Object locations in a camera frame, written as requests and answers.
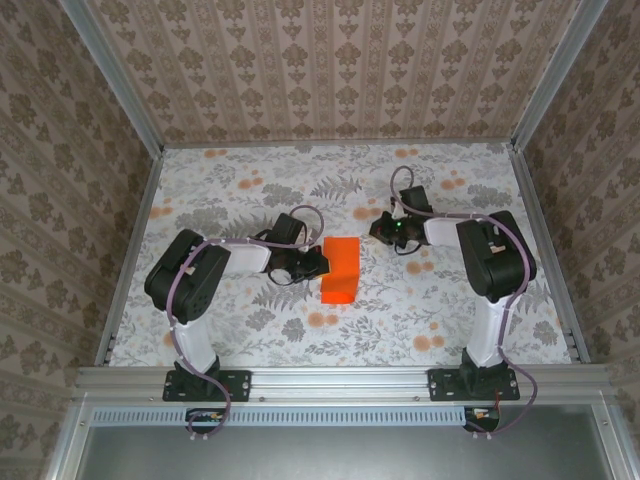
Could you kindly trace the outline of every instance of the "damask wallpaper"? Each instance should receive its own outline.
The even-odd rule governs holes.
[[[150,161],[55,1],[0,1],[0,479],[38,478]]]
[[[611,0],[526,148],[594,361],[640,441],[640,1]]]
[[[507,138],[578,0],[89,0],[165,143]]]

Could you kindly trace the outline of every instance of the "vent slot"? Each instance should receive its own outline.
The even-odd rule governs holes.
[[[186,407],[100,407],[92,427],[185,426]],[[194,425],[211,425],[193,422]],[[229,427],[361,427],[464,425],[464,407],[236,407]]]

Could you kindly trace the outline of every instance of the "table surface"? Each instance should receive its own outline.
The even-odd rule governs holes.
[[[366,234],[389,209],[389,178],[400,165],[411,166],[437,212],[512,212],[538,275],[514,312],[505,351],[518,363],[570,363],[506,145],[422,144],[165,151],[110,365],[175,360],[167,318],[143,285],[181,229],[208,238],[252,235],[299,204],[323,212],[326,236],[360,237],[356,301],[322,305],[320,280],[278,287],[266,275],[226,275],[201,320],[222,364],[458,364],[475,313],[460,253],[423,247],[400,257]],[[399,175],[397,188],[407,181]],[[318,225],[313,212],[299,217]]]

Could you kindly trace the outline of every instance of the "orange block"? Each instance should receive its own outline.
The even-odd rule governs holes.
[[[329,260],[330,272],[322,277],[321,302],[331,305],[353,303],[360,279],[360,239],[327,237],[322,254]]]

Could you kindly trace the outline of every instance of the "black mounting bracket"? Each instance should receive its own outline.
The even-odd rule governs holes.
[[[506,363],[477,367],[466,349],[460,367],[434,368],[427,378],[434,402],[520,400],[516,373]]]
[[[211,382],[203,380],[179,363],[175,370],[167,372],[162,400],[165,402],[224,402],[224,395]],[[251,371],[220,370],[220,361],[211,367],[206,375],[219,381],[229,392],[233,402],[248,402],[251,393]]]

